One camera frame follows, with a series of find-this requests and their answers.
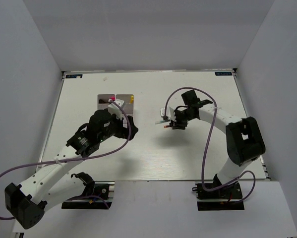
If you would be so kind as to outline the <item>pink cap black highlighter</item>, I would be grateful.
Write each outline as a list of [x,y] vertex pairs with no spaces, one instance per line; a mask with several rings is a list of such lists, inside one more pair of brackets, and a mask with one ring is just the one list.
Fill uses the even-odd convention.
[[99,99],[99,104],[106,104],[114,100],[115,100],[115,97],[109,97],[108,99]]

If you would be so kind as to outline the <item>green gel pen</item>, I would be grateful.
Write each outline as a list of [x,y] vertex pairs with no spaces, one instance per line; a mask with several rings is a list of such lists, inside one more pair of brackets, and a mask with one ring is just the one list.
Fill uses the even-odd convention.
[[163,120],[156,121],[155,124],[163,124],[168,122],[170,122],[170,119],[163,119]]

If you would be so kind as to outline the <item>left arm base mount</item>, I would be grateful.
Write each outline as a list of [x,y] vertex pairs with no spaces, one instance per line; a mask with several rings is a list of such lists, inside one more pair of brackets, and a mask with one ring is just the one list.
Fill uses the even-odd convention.
[[88,185],[75,199],[62,203],[62,209],[71,210],[108,210],[113,202],[114,182],[96,182]]

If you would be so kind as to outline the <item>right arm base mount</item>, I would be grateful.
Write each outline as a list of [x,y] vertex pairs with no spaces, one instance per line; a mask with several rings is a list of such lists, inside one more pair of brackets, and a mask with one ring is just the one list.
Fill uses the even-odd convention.
[[244,210],[242,191],[237,182],[226,189],[207,192],[201,183],[192,188],[196,194],[198,211],[240,211]]

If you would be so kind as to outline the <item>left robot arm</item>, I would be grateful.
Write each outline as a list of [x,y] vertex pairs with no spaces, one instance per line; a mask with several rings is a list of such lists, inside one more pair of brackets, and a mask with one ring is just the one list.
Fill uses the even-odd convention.
[[97,184],[85,172],[71,170],[87,160],[105,140],[116,137],[131,141],[138,128],[132,116],[118,108],[97,110],[81,125],[50,162],[18,185],[4,190],[5,206],[24,229],[34,227],[45,212],[67,200],[101,200],[109,197],[110,184]]

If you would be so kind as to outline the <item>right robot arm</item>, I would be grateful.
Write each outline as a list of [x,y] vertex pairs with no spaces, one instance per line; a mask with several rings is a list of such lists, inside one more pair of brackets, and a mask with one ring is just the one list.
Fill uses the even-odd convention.
[[213,130],[216,128],[226,136],[228,158],[221,170],[214,175],[213,185],[207,188],[202,180],[202,189],[213,192],[220,198],[226,197],[232,190],[232,185],[246,173],[246,169],[266,152],[265,143],[258,122],[253,117],[241,118],[222,110],[216,100],[205,91],[207,100],[201,100],[196,93],[199,89],[186,87],[182,94],[183,105],[164,108],[164,119],[169,120],[172,129],[184,130],[188,122],[194,119],[210,123],[210,129],[203,152],[201,178],[204,179],[206,157]]

